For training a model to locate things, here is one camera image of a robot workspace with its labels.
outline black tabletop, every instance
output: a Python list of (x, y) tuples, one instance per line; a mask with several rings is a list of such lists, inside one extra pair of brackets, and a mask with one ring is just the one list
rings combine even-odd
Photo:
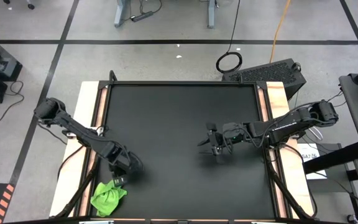
[[(273, 219), (261, 150), (240, 143), (217, 164), (199, 153), (208, 146), (197, 147), (208, 121), (221, 132), (224, 123), (259, 119), (254, 86), (114, 86), (106, 137), (135, 152), (145, 176), (124, 186), (128, 194), (112, 217)], [(111, 180), (107, 163), (98, 175), (96, 184)]]

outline black box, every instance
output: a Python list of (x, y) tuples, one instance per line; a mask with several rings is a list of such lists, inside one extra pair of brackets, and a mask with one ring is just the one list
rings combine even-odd
[(292, 58), (226, 73), (223, 74), (222, 81), (239, 82), (240, 77), (243, 82), (283, 82), (287, 100), (306, 83), (300, 66), (298, 67)]

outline wooden board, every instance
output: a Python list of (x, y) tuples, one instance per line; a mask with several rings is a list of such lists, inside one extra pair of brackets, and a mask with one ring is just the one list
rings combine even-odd
[[(258, 89), (258, 96), (259, 96), (259, 101), (260, 101), (260, 109), (262, 110), (263, 121), (268, 121), (269, 116), (267, 113), (265, 95), (264, 95), (263, 89), (261, 89), (261, 88)], [(273, 161), (275, 161), (275, 154), (273, 151), (270, 151), (270, 157)], [(274, 170), (277, 172), (277, 163), (272, 162), (272, 165), (273, 165)], [(276, 197), (277, 197), (278, 213), (279, 213), (280, 217), (286, 218), (287, 213), (286, 213), (286, 209), (285, 209), (283, 194), (282, 194), (281, 190), (278, 188), (277, 184), (274, 184), (274, 186), (275, 186)]]
[[(282, 82), (267, 82), (267, 93), (273, 118), (285, 115), (290, 110)], [(290, 139), (287, 144), (298, 149), (298, 143), (294, 139)], [(303, 210), (307, 214), (312, 215), (313, 206), (310, 200), (301, 158), (296, 152), (289, 148), (281, 149), (280, 155), (287, 189)], [(293, 218), (298, 218), (293, 211), (292, 215)]]
[[(106, 103), (106, 96), (107, 96), (107, 88), (103, 88), (101, 90), (101, 94), (100, 94), (100, 99), (99, 99), (99, 108), (98, 108), (98, 114), (96, 115), (96, 127), (99, 127), (102, 125), (102, 120), (103, 120), (103, 112), (104, 112), (104, 107), (105, 107), (105, 103)], [(96, 159), (96, 153), (92, 150), (91, 151), (91, 155), (89, 156), (89, 164), (88, 164), (88, 169), (87, 169), (87, 173), (89, 173), (89, 171), (92, 169), (93, 163)], [(91, 183), (88, 184), (88, 186), (86, 186), (86, 189), (83, 193), (82, 199), (81, 199), (81, 207), (80, 207), (80, 216), (86, 216), (86, 208), (90, 202), (90, 197), (91, 196)]]
[[(94, 105), (98, 94), (99, 82), (83, 82), (73, 118), (85, 127), (90, 127), (93, 117)], [(76, 139), (69, 139), (63, 160), (81, 147)], [(70, 201), (77, 191), (81, 179), (81, 171), (85, 158), (85, 148), (71, 157), (60, 171), (55, 196), (53, 197), (50, 216), (57, 215)]]

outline orange striped tape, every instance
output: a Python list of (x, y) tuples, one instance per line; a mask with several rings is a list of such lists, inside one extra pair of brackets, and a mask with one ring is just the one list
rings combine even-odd
[(11, 184), (6, 186), (6, 190), (2, 194), (3, 198), (0, 200), (0, 223), (4, 220), (9, 201), (11, 200), (14, 187)]

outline black keyboard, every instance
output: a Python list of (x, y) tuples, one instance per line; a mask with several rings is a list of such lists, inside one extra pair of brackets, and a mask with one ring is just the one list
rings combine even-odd
[(293, 70), (287, 63), (276, 63), (262, 68), (239, 71), (231, 75), (230, 81), (239, 81), (240, 75), (245, 82), (253, 81), (275, 81), (290, 84), (296, 81)]

